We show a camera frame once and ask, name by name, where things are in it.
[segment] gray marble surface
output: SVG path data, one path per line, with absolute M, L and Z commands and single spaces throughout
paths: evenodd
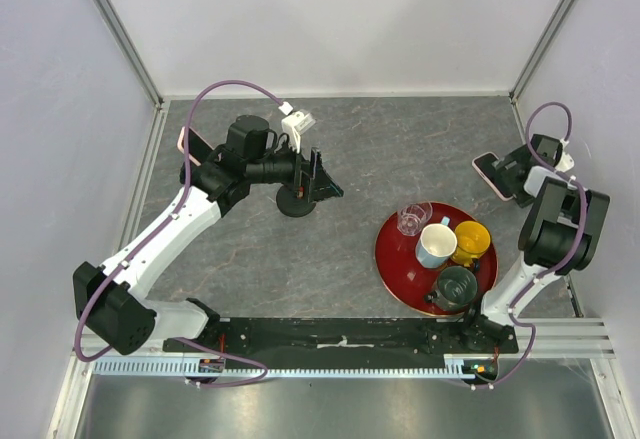
M 278 186 L 254 186 L 222 221 L 174 261 L 150 293 L 157 300 L 197 297 L 222 315 L 277 317 L 415 317 L 383 287 L 373 259 L 382 223 L 398 197 L 457 206 L 491 231 L 501 273 L 517 256 L 526 211 L 502 202 L 471 168 L 486 151 L 521 144 L 504 97 L 296 99 L 317 124 L 304 144 L 318 146 L 345 197 L 318 204 L 301 219 L 275 205 Z M 171 103 L 140 227 L 177 194 L 182 156 L 178 133 L 190 101 Z M 194 129 L 211 144 L 225 141 L 236 116 L 256 114 L 280 129 L 267 100 L 208 100 Z M 567 317 L 572 309 L 558 281 L 527 316 Z

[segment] yellow mug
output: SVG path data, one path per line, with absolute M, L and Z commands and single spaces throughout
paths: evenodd
M 479 222 L 465 221 L 455 229 L 458 247 L 451 260 L 461 266 L 470 266 L 474 259 L 480 259 L 491 245 L 491 234 Z

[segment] white mug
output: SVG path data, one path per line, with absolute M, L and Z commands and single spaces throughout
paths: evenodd
M 416 259 L 423 267 L 440 267 L 456 251 L 458 239 L 448 225 L 449 218 L 443 217 L 439 224 L 429 224 L 420 233 L 416 244 Z

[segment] clear drinking glass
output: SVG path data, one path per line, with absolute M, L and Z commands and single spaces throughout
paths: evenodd
M 417 236 L 431 219 L 432 213 L 433 207 L 428 202 L 401 201 L 398 205 L 398 230 L 405 236 Z

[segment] red tray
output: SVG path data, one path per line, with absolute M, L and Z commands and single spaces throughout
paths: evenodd
M 464 221 L 475 221 L 473 217 L 457 207 L 432 202 L 433 215 L 429 224 L 438 223 L 444 216 L 451 221 L 449 227 L 455 229 Z M 455 265 L 451 260 L 438 269 L 425 269 L 416 259 L 418 236 L 405 236 L 398 231 L 397 214 L 392 215 L 384 223 L 376 239 L 375 258 L 382 282 L 389 292 L 399 301 L 417 311 L 430 316 L 450 316 L 463 311 L 447 312 L 434 304 L 424 302 L 424 296 L 433 288 L 438 274 L 447 266 Z M 476 273 L 478 280 L 478 296 L 491 289 L 498 277 L 498 257 L 493 243 L 480 258 L 480 269 Z

